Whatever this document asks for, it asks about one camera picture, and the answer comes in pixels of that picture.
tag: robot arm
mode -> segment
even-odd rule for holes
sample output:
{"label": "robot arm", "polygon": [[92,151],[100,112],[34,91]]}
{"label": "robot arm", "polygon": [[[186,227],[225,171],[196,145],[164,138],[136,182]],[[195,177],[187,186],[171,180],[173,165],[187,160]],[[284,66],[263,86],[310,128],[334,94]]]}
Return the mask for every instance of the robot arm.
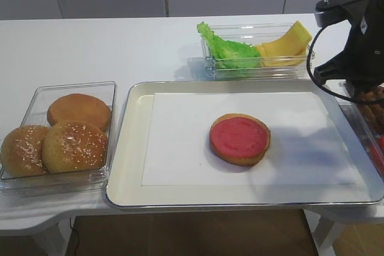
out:
{"label": "robot arm", "polygon": [[316,20],[323,28],[344,20],[352,26],[344,50],[315,68],[318,84],[346,79],[354,97],[384,83],[384,0],[320,1]]}

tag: table leg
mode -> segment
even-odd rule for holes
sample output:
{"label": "table leg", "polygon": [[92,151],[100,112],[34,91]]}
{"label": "table leg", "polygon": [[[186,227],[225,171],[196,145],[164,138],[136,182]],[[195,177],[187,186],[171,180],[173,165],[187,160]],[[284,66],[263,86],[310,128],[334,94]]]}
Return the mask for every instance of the table leg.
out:
{"label": "table leg", "polygon": [[70,220],[64,219],[32,237],[48,256],[64,256],[71,237]]}
{"label": "table leg", "polygon": [[319,256],[335,256],[333,243],[340,237],[346,225],[304,210]]}

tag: hamburger bun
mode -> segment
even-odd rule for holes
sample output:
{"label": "hamburger bun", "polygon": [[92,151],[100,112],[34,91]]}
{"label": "hamburger bun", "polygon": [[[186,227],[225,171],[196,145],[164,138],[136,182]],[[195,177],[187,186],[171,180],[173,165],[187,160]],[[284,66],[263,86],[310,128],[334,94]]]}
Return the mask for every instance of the hamburger bun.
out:
{"label": "hamburger bun", "polygon": [[62,121],[47,133],[43,162],[51,173],[100,168],[106,162],[107,136],[93,124]]}
{"label": "hamburger bun", "polygon": [[48,173],[41,159],[43,140],[49,128],[39,125],[18,127],[4,139],[0,160],[5,171],[14,176],[33,176]]}
{"label": "hamburger bun", "polygon": [[231,113],[218,118],[209,132],[212,151],[222,160],[240,166],[256,165],[268,150],[271,132],[260,120]]}
{"label": "hamburger bun", "polygon": [[60,97],[48,108],[47,120],[51,126],[60,121],[84,121],[108,129],[111,112],[102,100],[85,94],[69,94]]}

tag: floor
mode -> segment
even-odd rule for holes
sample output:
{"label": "floor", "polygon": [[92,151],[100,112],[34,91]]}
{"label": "floor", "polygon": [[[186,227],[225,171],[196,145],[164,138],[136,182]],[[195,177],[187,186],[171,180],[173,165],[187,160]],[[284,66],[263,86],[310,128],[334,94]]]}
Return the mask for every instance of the floor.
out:
{"label": "floor", "polygon": [[[317,256],[301,210],[77,217],[77,256]],[[67,256],[74,255],[72,237]],[[384,255],[384,225],[350,225],[337,256]],[[44,256],[31,237],[0,237],[0,255]]]}

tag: green lettuce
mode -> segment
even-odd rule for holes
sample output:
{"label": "green lettuce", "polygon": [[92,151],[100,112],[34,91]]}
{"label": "green lettuce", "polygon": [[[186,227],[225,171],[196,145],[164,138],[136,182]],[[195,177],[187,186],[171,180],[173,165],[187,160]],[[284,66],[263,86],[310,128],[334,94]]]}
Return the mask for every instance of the green lettuce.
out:
{"label": "green lettuce", "polygon": [[[230,40],[224,40],[215,35],[210,27],[202,22],[197,25],[197,31],[206,40],[212,55],[216,60],[219,59],[239,59],[239,58],[259,58],[260,52],[249,44],[239,43]],[[232,68],[256,68],[261,67],[259,61],[219,61],[221,69]]]}

